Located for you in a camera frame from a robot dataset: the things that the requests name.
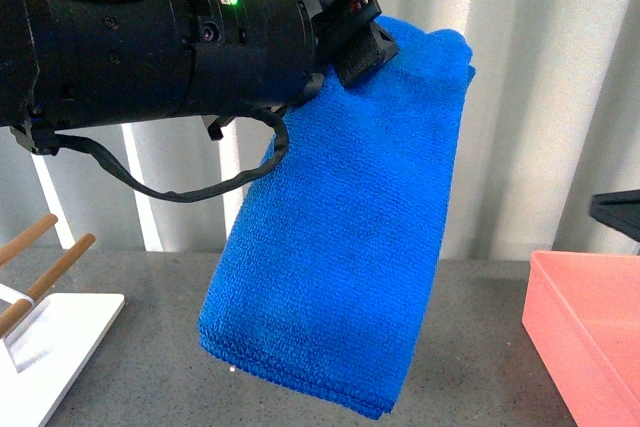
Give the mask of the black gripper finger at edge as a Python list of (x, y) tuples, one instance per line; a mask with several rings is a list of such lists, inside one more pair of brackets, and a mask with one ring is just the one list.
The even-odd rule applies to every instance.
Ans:
[(639, 199), (638, 190), (596, 194), (591, 198), (590, 216), (639, 242)]

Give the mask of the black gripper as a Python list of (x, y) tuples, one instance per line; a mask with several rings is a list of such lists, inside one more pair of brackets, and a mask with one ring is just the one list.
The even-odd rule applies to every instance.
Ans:
[(213, 140), (237, 118), (275, 128), (326, 71), (357, 85), (399, 52), (377, 0), (187, 0), (194, 33), (187, 107)]

